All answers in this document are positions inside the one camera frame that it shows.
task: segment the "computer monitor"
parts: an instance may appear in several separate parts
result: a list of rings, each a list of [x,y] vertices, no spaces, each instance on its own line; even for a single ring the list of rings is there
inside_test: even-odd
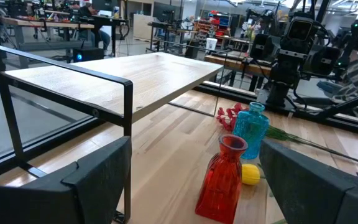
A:
[[[160,22],[173,22],[179,19],[179,10],[180,8],[176,6],[154,2],[153,17],[156,17]]]
[[[96,10],[114,12],[114,7],[119,7],[120,2],[120,0],[93,0],[92,5]]]

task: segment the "black metal bracket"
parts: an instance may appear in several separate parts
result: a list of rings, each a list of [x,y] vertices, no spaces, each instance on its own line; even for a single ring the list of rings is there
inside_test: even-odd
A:
[[[328,118],[328,117],[334,116],[335,114],[338,114],[342,111],[352,109],[355,106],[358,106],[358,97],[351,99],[349,101],[346,101],[344,103],[340,103],[338,105],[328,106],[327,108],[324,108],[322,111],[318,111],[318,112],[311,113],[311,114],[313,114],[319,118]]]
[[[96,78],[102,78],[104,80],[123,85],[124,86],[124,114],[117,114],[112,111],[101,110],[101,108],[99,107],[95,107],[86,104],[84,102],[77,101],[69,97],[65,97],[63,95],[59,95],[58,93],[45,90],[43,88],[32,85],[30,83],[24,83],[17,78],[7,76],[4,73],[6,66],[2,61],[2,59],[4,58],[3,55],[6,53],[17,55],[19,57],[29,58],[35,61],[47,63],[49,65],[54,65],[74,72],[80,72],[85,75],[90,75]],[[124,128],[125,136],[132,136],[133,83],[130,80],[0,46],[0,96],[2,99],[2,105],[4,107],[4,112],[7,119],[9,133],[12,139],[15,157],[18,161],[18,166],[26,170],[28,173],[30,173],[35,177],[41,177],[45,175],[45,173],[26,162],[27,159],[25,156],[25,152],[23,150],[23,144],[21,141],[20,132],[15,116],[15,111],[12,104],[9,85],[15,86],[16,88],[20,88],[22,90],[34,93],[46,99],[68,106],[70,108],[73,108],[74,110],[82,111],[96,118],[120,125]],[[124,183],[124,211],[125,211],[125,215],[122,215],[121,213],[117,212],[116,217],[114,217],[114,219],[117,220],[117,222],[127,223],[131,217],[131,168],[129,168],[128,177],[126,182]]]

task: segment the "black metal frame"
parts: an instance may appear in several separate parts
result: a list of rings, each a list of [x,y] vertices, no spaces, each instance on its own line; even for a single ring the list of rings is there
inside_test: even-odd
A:
[[[226,60],[227,60],[227,52],[223,52],[223,51],[220,51],[220,50],[208,50],[208,49],[205,49],[205,48],[202,48],[202,47],[195,47],[195,46],[191,46],[191,45],[187,45],[187,44],[179,44],[179,43],[169,42],[169,41],[164,41],[164,40],[159,40],[159,41],[157,41],[157,51],[156,51],[156,52],[160,52],[160,43],[161,43],[161,42],[163,42],[164,45],[173,44],[173,45],[179,45],[179,46],[185,46],[185,47],[193,47],[193,48],[196,48],[196,49],[198,49],[198,50],[205,50],[206,52],[210,51],[210,52],[214,52],[214,53],[226,54],[226,57],[225,57],[225,59],[224,59],[223,69],[222,69],[222,77],[221,77],[220,82],[219,82],[218,92],[221,90],[222,80],[223,80],[223,74],[224,74],[224,69],[225,69]],[[193,112],[196,112],[196,113],[200,113],[200,114],[203,114],[203,115],[206,115],[206,116],[215,117],[216,108],[218,107],[218,100],[219,100],[219,95],[216,96],[215,110],[214,110],[214,113],[213,113],[213,114],[209,114],[209,113],[206,113],[206,112],[204,112],[204,111],[200,111],[200,110],[197,110],[197,109],[194,109],[194,108],[190,108],[190,107],[188,107],[188,106],[179,105],[179,104],[177,104],[177,103],[169,102],[168,104],[169,104],[169,105],[172,105],[172,106],[177,106],[177,107],[180,107],[180,108],[183,108],[183,109],[186,109],[186,110],[190,110],[190,111],[193,111]]]
[[[198,87],[194,88],[194,90],[214,96],[219,96],[240,103],[249,104],[250,102],[257,101],[256,95],[246,95],[242,92],[238,92],[226,88],[222,88],[221,90],[218,91],[218,88],[216,86],[205,84],[205,83],[202,83]],[[284,108],[277,108],[269,105],[266,105],[266,109],[284,115],[293,113],[293,116],[297,118],[303,118],[316,123],[321,123],[335,128],[340,128],[354,133],[358,133],[358,121],[355,119],[350,119],[340,116],[331,116],[324,119],[320,116],[315,116],[314,114],[307,113],[304,111],[288,111],[285,110]]]
[[[124,86],[124,114],[117,114],[112,111],[104,110],[100,107],[93,106],[92,104],[80,102],[72,98],[69,98],[67,96],[63,96],[58,93],[54,93],[52,91],[44,90],[42,88],[36,87],[34,85],[25,83],[14,77],[10,77],[9,75],[6,75],[4,73],[6,66],[2,61],[6,53],[47,63],[49,65],[58,66],[60,68],[65,68],[68,70],[72,70],[74,72],[84,73],[85,75],[91,75],[96,78],[102,78],[104,80],[123,85]],[[48,100],[52,100],[54,102],[60,103],[62,105],[68,106],[70,108],[73,108],[74,110],[78,110],[80,112],[94,116],[95,118],[122,126],[124,128],[124,135],[132,136],[133,83],[130,80],[0,46],[0,95],[1,95],[2,105],[4,107],[4,112],[5,112],[5,116],[9,127],[9,132],[14,147],[14,154],[16,156],[16,160],[18,162],[19,167],[26,170],[28,173],[30,173],[35,177],[41,177],[45,175],[45,173],[27,163],[28,159],[24,154],[24,147],[21,141],[19,128],[17,126],[16,116],[11,99],[11,92],[9,91],[9,85],[12,85],[16,88],[20,88],[21,90],[24,91],[28,91],[30,93],[41,96]],[[124,185],[124,214],[117,211],[116,216],[114,217],[114,221],[119,223],[127,223],[130,217],[131,217],[131,168],[129,168],[128,177]]]
[[[87,116],[35,139],[23,142],[24,155],[27,159],[35,158],[103,123],[104,121],[98,118]],[[13,148],[0,153],[0,175],[17,166]]]

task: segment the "wooden tabletop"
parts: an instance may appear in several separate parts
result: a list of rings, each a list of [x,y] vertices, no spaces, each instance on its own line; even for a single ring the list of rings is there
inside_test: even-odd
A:
[[[237,50],[231,50],[227,53],[227,56],[229,57],[236,57],[238,59],[244,59],[246,57],[248,57],[248,53],[247,52],[240,52]]]
[[[60,12],[60,11],[53,11],[53,10],[45,10],[45,12],[56,13],[61,15],[70,15],[70,13],[68,12]]]
[[[175,28],[168,28],[170,32],[183,32],[188,34],[195,34],[198,33],[198,31],[195,30],[186,30],[186,29],[175,29]]]
[[[209,113],[214,110],[214,100],[214,96],[189,91],[175,102]],[[232,108],[234,104],[220,98],[218,107]],[[357,133],[268,111],[264,114],[272,126],[358,158]],[[216,118],[165,105],[134,123],[132,130],[132,215],[129,223],[218,224],[194,212],[208,162],[219,152],[218,137],[227,133]],[[104,124],[29,163],[51,173],[121,136],[122,128]],[[310,146],[282,144],[349,174],[358,172],[358,163],[350,160]],[[241,162],[256,164],[259,160]],[[15,168],[0,176],[0,185],[18,187],[34,179]],[[122,200],[118,210],[123,212]],[[255,186],[242,185],[234,223],[272,224],[282,218],[266,180]]]
[[[213,56],[213,55],[206,55],[204,57],[204,61],[206,62],[212,62],[212,63],[217,63],[220,65],[225,65],[225,58],[224,57],[218,57],[218,56]],[[242,71],[244,69],[244,64],[239,61],[239,60],[233,60],[233,59],[226,59],[226,65],[225,68],[227,69],[235,69],[238,71]],[[271,68],[269,67],[265,67],[265,66],[261,66],[259,67],[258,65],[254,65],[254,64],[249,64],[246,67],[245,72],[246,73],[256,73],[256,74],[262,74],[261,72],[261,68],[264,71],[264,74],[266,76],[270,75],[270,70]]]
[[[1,22],[4,24],[14,25],[14,26],[26,26],[26,27],[43,27],[44,22],[42,21],[28,21],[23,19],[14,19],[8,17],[2,17]],[[78,24],[72,22],[53,22],[47,21],[47,27],[69,27],[69,28],[78,28]],[[84,29],[93,29],[94,25],[92,24],[80,24],[81,28]]]
[[[132,121],[135,122],[223,69],[222,65],[157,52],[129,57],[74,63],[134,84]],[[12,78],[31,83],[102,110],[123,114],[124,87],[59,67],[6,71]]]
[[[249,40],[245,40],[245,39],[238,39],[238,38],[229,37],[229,36],[226,36],[226,35],[216,35],[216,37],[226,39],[226,40],[231,40],[231,41],[236,41],[236,42],[242,42],[242,43],[245,43],[245,44],[249,44]]]

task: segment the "ceiling light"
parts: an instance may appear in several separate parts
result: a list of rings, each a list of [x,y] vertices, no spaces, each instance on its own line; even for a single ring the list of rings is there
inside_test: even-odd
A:
[[[340,4],[344,1],[347,1],[347,0],[338,0],[338,1],[334,2],[331,6],[335,6],[336,4]]]

